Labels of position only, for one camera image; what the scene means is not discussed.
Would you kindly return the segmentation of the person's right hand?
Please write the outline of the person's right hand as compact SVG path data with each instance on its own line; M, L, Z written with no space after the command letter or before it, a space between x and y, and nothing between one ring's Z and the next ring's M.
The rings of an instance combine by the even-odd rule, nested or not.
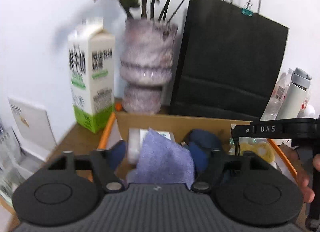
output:
M309 183L312 181L310 177L313 172L312 169L315 168L319 171L319 154L313 158L311 156L312 149L310 147L296 147L291 152L291 157L299 160L302 164L300 170L297 171L297 184L303 193L305 203L311 203L315 198L315 193L309 186Z

